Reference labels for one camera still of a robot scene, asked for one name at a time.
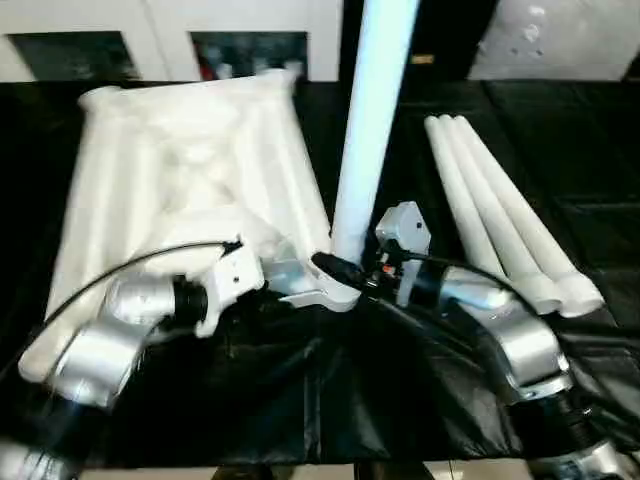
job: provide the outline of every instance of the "cable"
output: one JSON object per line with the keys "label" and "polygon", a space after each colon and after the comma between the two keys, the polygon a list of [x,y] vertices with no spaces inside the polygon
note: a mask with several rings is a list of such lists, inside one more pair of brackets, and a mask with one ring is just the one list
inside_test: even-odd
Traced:
{"label": "cable", "polygon": [[[56,308],[53,312],[51,312],[50,315],[48,315],[44,319],[44,322],[40,325],[39,328],[37,328],[37,329],[35,329],[35,331],[31,332],[30,339],[38,337],[49,326],[49,324],[51,322],[53,322],[60,315],[62,315],[71,305],[73,305],[86,292],[88,292],[93,287],[95,287],[99,283],[103,282],[107,278],[111,277],[115,273],[118,273],[118,272],[121,272],[123,270],[126,270],[127,268],[131,267],[132,265],[136,265],[138,263],[144,262],[145,260],[149,260],[150,258],[154,258],[154,257],[162,256],[162,255],[168,255],[168,254],[171,254],[171,253],[175,253],[175,252],[178,252],[180,250],[189,250],[189,249],[195,249],[195,248],[224,247],[225,251],[227,251],[229,249],[236,248],[238,245],[239,245],[238,242],[221,242],[221,241],[184,243],[184,244],[181,244],[181,245],[174,245],[172,247],[167,247],[167,248],[163,248],[163,249],[160,249],[160,250],[154,250],[152,252],[145,253],[143,255],[139,255],[137,257],[129,259],[126,262],[123,262],[123,263],[121,263],[119,265],[116,265],[115,267],[112,267],[112,268],[106,270],[105,272],[103,272],[102,274],[98,275],[97,277],[95,277],[90,282],[88,282],[85,285],[83,285],[82,287],[80,287],[74,293],[72,293],[64,302],[62,302],[60,304],[60,306],[58,308]],[[31,344],[31,342],[28,342],[27,343],[27,347],[25,349],[19,350],[18,353],[11,359],[11,361],[7,362],[7,365],[5,366],[5,368],[3,368],[0,371],[0,380],[2,380],[5,377],[5,375],[7,374],[9,369],[11,368],[11,366],[15,363],[15,361],[18,358],[20,358],[22,356],[22,354],[27,350],[27,348],[29,347],[30,344]]]}
{"label": "cable", "polygon": [[135,264],[140,263],[140,262],[144,262],[145,260],[149,260],[150,258],[153,258],[153,257],[159,257],[159,256],[162,256],[162,255],[167,255],[169,253],[174,253],[174,252],[177,252],[177,251],[180,251],[180,250],[188,250],[188,249],[192,249],[192,248],[208,248],[208,247],[225,247],[225,250],[226,250],[227,248],[233,248],[236,245],[237,245],[237,243],[234,243],[234,242],[193,242],[193,243],[184,243],[182,245],[176,245],[176,246],[173,246],[173,247],[163,248],[161,250],[154,250],[152,252],[145,253],[144,255],[140,255],[138,257],[134,257],[134,258],[132,258],[130,260],[127,260],[124,263],[121,263],[119,265],[116,265],[113,268],[110,268],[109,270],[106,270],[104,273],[102,273],[101,275],[98,275],[96,278],[91,280],[89,283],[85,284],[83,287],[81,287],[78,290],[76,290],[64,302],[62,302],[58,308],[56,308],[53,312],[51,312],[51,314],[47,318],[45,318],[44,323],[46,325],[46,324],[54,321],[56,318],[58,318],[60,315],[62,315],[67,310],[67,308],[69,308],[71,305],[73,305],[87,291],[91,290],[97,284],[103,282],[104,280],[106,280],[107,278],[112,276],[114,273],[118,273],[118,272],[121,272],[122,270],[126,270],[127,268],[131,267],[132,265],[135,265]]}

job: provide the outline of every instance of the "robotic arm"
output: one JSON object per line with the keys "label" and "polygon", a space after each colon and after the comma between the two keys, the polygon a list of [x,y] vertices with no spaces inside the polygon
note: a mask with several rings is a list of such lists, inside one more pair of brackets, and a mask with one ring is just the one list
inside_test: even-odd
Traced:
{"label": "robotic arm", "polygon": [[[386,244],[370,272],[323,253],[314,255],[313,261],[374,299],[399,303],[406,288],[404,265],[419,256],[398,246],[402,234],[394,237],[381,238]],[[466,322],[462,328],[477,333],[476,346],[489,380],[507,405],[535,478],[631,478],[619,465],[612,443],[596,431],[588,410],[577,403],[569,362],[555,334],[516,295],[458,267],[434,275],[424,265],[417,274],[411,266],[410,276],[410,304],[435,303],[443,308],[455,302],[467,314],[459,319]]]}

